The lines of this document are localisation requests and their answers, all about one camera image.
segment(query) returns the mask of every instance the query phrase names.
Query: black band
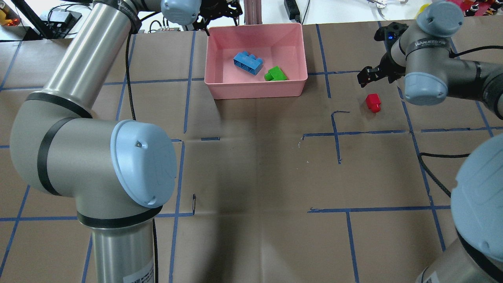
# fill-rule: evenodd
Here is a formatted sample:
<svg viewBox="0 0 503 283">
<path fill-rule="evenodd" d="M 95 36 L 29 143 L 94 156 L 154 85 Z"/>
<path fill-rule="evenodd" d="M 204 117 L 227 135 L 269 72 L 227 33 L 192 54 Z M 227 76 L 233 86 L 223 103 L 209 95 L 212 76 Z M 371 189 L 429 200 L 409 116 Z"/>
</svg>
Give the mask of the black band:
<svg viewBox="0 0 503 283">
<path fill-rule="evenodd" d="M 66 123 L 72 121 L 73 117 L 68 117 L 57 121 L 48 131 L 45 133 L 42 142 L 40 143 L 40 147 L 38 149 L 38 157 L 37 157 L 37 171 L 38 178 L 40 179 L 40 183 L 44 188 L 52 193 L 53 195 L 61 195 L 58 193 L 51 184 L 49 180 L 49 173 L 47 172 L 47 157 L 49 155 L 49 148 L 51 147 L 52 140 L 56 133 L 58 133 L 59 129 L 63 127 Z"/>
<path fill-rule="evenodd" d="M 480 67 L 480 62 L 479 61 L 474 61 L 475 63 L 475 68 L 477 69 L 475 73 L 475 81 L 480 82 L 480 74 L 482 74 L 482 68 Z"/>
<path fill-rule="evenodd" d="M 403 51 L 402 45 L 400 44 L 400 41 L 398 41 L 398 48 L 400 48 L 400 51 L 402 51 L 402 54 L 405 55 L 405 51 Z"/>
<path fill-rule="evenodd" d="M 461 245 L 463 245 L 465 251 L 473 259 L 473 261 L 475 261 L 478 267 L 491 276 L 492 279 L 496 280 L 496 282 L 503 282 L 503 271 L 494 265 L 483 253 L 468 244 L 465 239 L 459 235 L 459 232 L 458 237 L 461 241 Z"/>
<path fill-rule="evenodd" d="M 435 48 L 435 47 L 445 48 L 448 51 L 451 50 L 451 44 L 447 41 L 447 39 L 441 37 L 426 37 L 420 40 L 416 40 L 408 46 L 405 60 L 407 60 L 407 57 L 414 51 L 423 48 Z"/>
<path fill-rule="evenodd" d="M 59 97 L 57 95 L 52 95 L 52 94 L 43 93 L 43 92 L 34 92 L 34 93 L 30 94 L 26 100 L 27 101 L 28 100 L 40 100 L 40 101 L 50 102 L 52 104 L 56 104 L 61 107 L 64 107 L 82 118 L 92 118 L 91 114 L 89 112 L 87 112 L 84 108 L 80 107 L 78 104 L 75 104 L 75 103 L 73 103 L 67 99 L 64 99 L 62 97 Z"/>
<path fill-rule="evenodd" d="M 133 226 L 138 223 L 142 223 L 144 221 L 147 221 L 157 214 L 162 209 L 162 205 L 157 207 L 157 208 L 152 208 L 149 209 L 143 213 L 133 215 L 133 216 L 128 216 L 124 218 L 115 218 L 115 219 L 97 219 L 97 218 L 91 218 L 87 217 L 80 212 L 77 211 L 77 218 L 80 221 L 80 223 L 88 226 L 88 227 L 93 227 L 93 228 L 122 228 L 122 227 L 129 227 Z"/>
<path fill-rule="evenodd" d="M 93 5 L 95 3 L 103 3 L 110 7 L 113 7 L 123 14 L 125 14 L 129 20 L 131 21 L 131 33 L 137 34 L 141 28 L 141 20 L 138 17 L 137 13 L 123 0 L 94 0 Z"/>
</svg>

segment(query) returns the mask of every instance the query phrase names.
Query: blue joint cap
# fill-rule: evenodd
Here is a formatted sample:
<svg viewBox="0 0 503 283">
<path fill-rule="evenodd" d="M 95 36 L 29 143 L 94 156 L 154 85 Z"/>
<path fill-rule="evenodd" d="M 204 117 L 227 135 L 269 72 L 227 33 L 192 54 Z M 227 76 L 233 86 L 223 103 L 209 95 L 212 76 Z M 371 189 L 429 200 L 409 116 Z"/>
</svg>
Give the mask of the blue joint cap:
<svg viewBox="0 0 503 283">
<path fill-rule="evenodd" d="M 503 262 L 503 134 L 475 149 L 456 176 L 451 211 L 459 234 L 484 255 Z"/>
<path fill-rule="evenodd" d="M 261 58 L 256 58 L 253 54 L 249 55 L 248 52 L 243 51 L 234 57 L 234 65 L 256 76 L 264 66 L 264 61 Z"/>
<path fill-rule="evenodd" d="M 162 128 L 133 120 L 119 122 L 110 139 L 115 173 L 137 204 L 156 208 L 173 194 L 177 158 Z"/>
<path fill-rule="evenodd" d="M 413 72 L 405 76 L 405 99 L 415 105 L 435 105 L 447 97 L 447 85 L 428 73 Z"/>
<path fill-rule="evenodd" d="M 166 19 L 182 26 L 195 22 L 201 0 L 162 0 L 160 10 Z"/>
<path fill-rule="evenodd" d="M 435 2 L 419 14 L 417 25 L 436 37 L 451 37 L 463 25 L 464 15 L 459 6 L 448 1 Z"/>
</svg>

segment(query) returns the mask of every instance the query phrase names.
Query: metal pole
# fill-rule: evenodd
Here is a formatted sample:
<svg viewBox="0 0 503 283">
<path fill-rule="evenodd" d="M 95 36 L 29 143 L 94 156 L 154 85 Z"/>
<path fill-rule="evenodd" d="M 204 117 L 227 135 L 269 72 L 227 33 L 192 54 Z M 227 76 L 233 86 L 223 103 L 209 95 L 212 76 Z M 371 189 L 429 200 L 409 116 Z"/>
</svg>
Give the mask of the metal pole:
<svg viewBox="0 0 503 283">
<path fill-rule="evenodd" d="M 54 32 L 49 29 L 48 26 L 38 17 L 38 15 L 30 8 L 24 0 L 12 0 L 12 3 L 18 7 L 18 9 L 23 13 L 26 18 L 35 26 L 35 28 L 42 34 L 44 38 L 52 39 L 54 38 Z"/>
<path fill-rule="evenodd" d="M 92 230 L 99 283 L 154 282 L 152 220 Z"/>
<path fill-rule="evenodd" d="M 82 32 L 73 39 L 41 92 L 68 99 L 89 111 L 130 29 L 131 22 L 124 13 L 96 3 Z"/>
</svg>

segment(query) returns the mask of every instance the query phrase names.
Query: black device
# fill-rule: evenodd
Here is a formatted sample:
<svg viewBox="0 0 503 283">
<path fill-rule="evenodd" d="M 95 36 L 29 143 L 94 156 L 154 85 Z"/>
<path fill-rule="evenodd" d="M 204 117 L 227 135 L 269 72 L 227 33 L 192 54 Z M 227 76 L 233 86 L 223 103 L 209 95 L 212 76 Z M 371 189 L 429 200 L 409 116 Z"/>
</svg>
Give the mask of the black device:
<svg viewBox="0 0 503 283">
<path fill-rule="evenodd" d="M 375 41 L 384 41 L 386 53 L 381 58 L 381 62 L 375 68 L 366 66 L 361 72 L 358 73 L 358 83 L 364 88 L 370 82 L 378 81 L 382 78 L 388 77 L 391 84 L 395 80 L 401 78 L 405 74 L 405 68 L 398 65 L 391 58 L 391 47 L 400 38 L 400 36 L 407 30 L 408 25 L 392 22 L 386 27 L 380 27 L 375 35 Z"/>
<path fill-rule="evenodd" d="M 285 0 L 284 4 L 288 18 L 290 20 L 295 20 L 297 23 L 300 23 L 300 11 L 299 7 L 297 6 L 297 1 Z"/>
</svg>

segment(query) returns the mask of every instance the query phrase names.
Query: black cable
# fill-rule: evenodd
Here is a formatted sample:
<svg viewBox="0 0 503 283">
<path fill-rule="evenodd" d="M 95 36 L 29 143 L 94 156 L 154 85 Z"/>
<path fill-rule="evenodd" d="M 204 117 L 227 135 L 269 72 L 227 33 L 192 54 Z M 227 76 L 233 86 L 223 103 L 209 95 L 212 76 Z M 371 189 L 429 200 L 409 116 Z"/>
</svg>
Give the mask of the black cable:
<svg viewBox="0 0 503 283">
<path fill-rule="evenodd" d="M 441 188 L 442 191 L 448 196 L 451 197 L 451 191 L 449 191 L 441 182 L 440 180 L 435 177 L 433 172 L 426 166 L 425 162 L 423 161 L 423 156 L 428 156 L 428 157 L 438 157 L 438 158 L 464 158 L 468 157 L 470 154 L 459 154 L 459 155 L 445 155 L 445 154 L 431 154 L 431 153 L 425 153 L 421 152 L 417 155 L 417 159 L 419 159 L 419 163 L 421 166 L 424 168 L 426 173 L 433 179 L 433 181 Z"/>
<path fill-rule="evenodd" d="M 149 33 L 153 31 L 153 30 L 152 30 L 152 25 L 153 25 L 154 23 L 158 23 L 158 24 L 159 24 L 159 26 L 160 26 L 160 28 L 162 29 L 162 24 L 160 23 L 160 21 L 158 21 L 158 20 L 153 20 L 153 21 L 150 23 L 150 27 L 148 28 L 148 32 L 149 32 Z"/>
<path fill-rule="evenodd" d="M 468 54 L 468 53 L 472 53 L 472 52 L 476 52 L 476 51 L 481 51 L 481 50 L 486 50 L 486 49 L 503 49 L 503 46 L 501 46 L 501 45 L 481 46 L 481 47 L 477 47 L 477 48 L 473 48 L 473 49 L 468 49 L 468 50 L 460 52 L 460 53 L 453 53 L 452 52 L 451 54 L 449 54 L 449 57 L 450 58 L 456 58 L 456 57 L 459 57 L 459 56 L 462 56 L 462 55 L 465 55 L 465 54 Z"/>
<path fill-rule="evenodd" d="M 301 23 L 301 25 L 303 25 L 303 24 L 304 24 L 304 21 L 305 21 L 305 19 L 306 19 L 307 11 L 309 10 L 309 4 L 311 4 L 311 0 L 308 0 L 308 1 L 307 1 L 306 12 L 304 13 L 304 17 L 302 17 L 302 23 Z"/>
<path fill-rule="evenodd" d="M 129 93 L 129 107 L 131 107 L 131 116 L 136 121 L 133 105 L 133 93 L 131 92 L 131 78 L 129 76 L 129 43 L 131 41 L 131 33 L 126 40 L 126 80 L 127 90 Z M 157 229 L 155 228 L 155 219 L 152 219 L 152 235 L 154 240 L 154 266 L 155 266 L 155 283 L 159 283 L 159 253 L 157 250 Z"/>
<path fill-rule="evenodd" d="M 159 14 L 159 13 L 160 13 L 160 12 L 153 12 L 152 14 L 148 14 L 148 15 L 146 15 L 145 17 L 141 18 L 141 19 L 140 19 L 140 21 L 142 21 L 142 22 L 143 22 L 143 21 L 145 21 L 146 19 L 148 19 L 148 18 L 150 18 L 150 17 L 153 17 L 153 16 L 155 16 L 155 15 L 157 15 L 157 14 Z"/>
<path fill-rule="evenodd" d="M 131 79 L 129 77 L 129 42 L 131 41 L 131 33 L 127 36 L 126 41 L 126 80 L 127 80 L 127 90 L 129 93 L 129 106 L 131 107 L 131 116 L 133 120 L 136 120 L 136 115 L 134 113 L 133 105 L 133 94 L 131 92 Z"/>
<path fill-rule="evenodd" d="M 152 219 L 152 233 L 154 237 L 155 283 L 159 283 L 159 253 L 157 251 L 157 229 L 155 219 Z"/>
</svg>

